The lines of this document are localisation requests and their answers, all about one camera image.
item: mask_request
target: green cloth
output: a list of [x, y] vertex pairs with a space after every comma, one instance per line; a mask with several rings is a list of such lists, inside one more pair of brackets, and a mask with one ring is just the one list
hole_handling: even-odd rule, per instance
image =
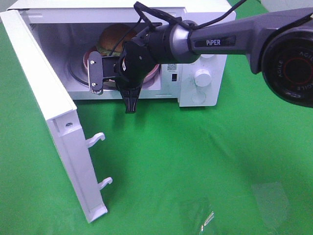
[[312, 234], [313, 110], [276, 97], [244, 56], [228, 56], [214, 107], [75, 102], [86, 138], [106, 135], [90, 148], [98, 181], [113, 178], [109, 213], [88, 224], [2, 24], [0, 41], [1, 235], [193, 235], [212, 212], [202, 234]]

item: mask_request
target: white knob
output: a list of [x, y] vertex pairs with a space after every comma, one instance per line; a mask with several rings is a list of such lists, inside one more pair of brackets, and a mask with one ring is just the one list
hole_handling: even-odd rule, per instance
[[202, 54], [201, 57], [208, 59], [208, 58], [212, 58], [213, 56], [215, 56], [214, 54]]
[[195, 84], [198, 87], [206, 87], [212, 82], [212, 77], [208, 70], [198, 70], [195, 73]]

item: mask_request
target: robotic arm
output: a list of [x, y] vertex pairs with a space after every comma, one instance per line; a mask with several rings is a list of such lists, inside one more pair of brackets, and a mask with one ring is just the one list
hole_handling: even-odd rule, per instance
[[193, 63], [201, 54], [244, 54], [252, 73], [262, 71], [276, 95], [313, 107], [312, 14], [313, 8], [303, 8], [202, 28], [180, 19], [150, 24], [124, 45], [121, 56], [90, 54], [90, 91], [100, 94], [103, 80], [114, 79], [126, 112], [133, 113], [143, 79], [156, 64]]

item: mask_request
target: open microwave door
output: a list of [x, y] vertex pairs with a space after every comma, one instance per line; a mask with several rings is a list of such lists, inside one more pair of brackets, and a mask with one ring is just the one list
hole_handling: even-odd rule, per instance
[[77, 108], [29, 31], [27, 17], [22, 17], [17, 10], [2, 12], [0, 17], [86, 219], [92, 222], [108, 212], [100, 190], [110, 184], [112, 178], [97, 182], [88, 148], [99, 139], [104, 140], [105, 136], [98, 133], [85, 139]]

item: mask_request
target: microwave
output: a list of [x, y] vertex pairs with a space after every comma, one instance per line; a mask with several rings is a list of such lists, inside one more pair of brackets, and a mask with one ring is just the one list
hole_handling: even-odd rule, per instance
[[[230, 9], [226, 0], [143, 0], [142, 3], [197, 24], [213, 20]], [[85, 60], [106, 28], [114, 24], [127, 27], [136, 24], [139, 16], [133, 4], [129, 0], [18, 0], [0, 13], [88, 222], [108, 212], [100, 190], [111, 184], [112, 178], [97, 181], [88, 149], [98, 140], [104, 140], [105, 135], [99, 132], [86, 139], [73, 100], [122, 98], [114, 89], [114, 82], [109, 82], [100, 95], [89, 91]], [[167, 24], [153, 16], [149, 19]], [[232, 12], [220, 23], [234, 19]], [[138, 33], [145, 27], [142, 22], [135, 30]], [[226, 57], [201, 55], [191, 64], [158, 65], [145, 79], [139, 99], [174, 98], [180, 107], [214, 106]]]

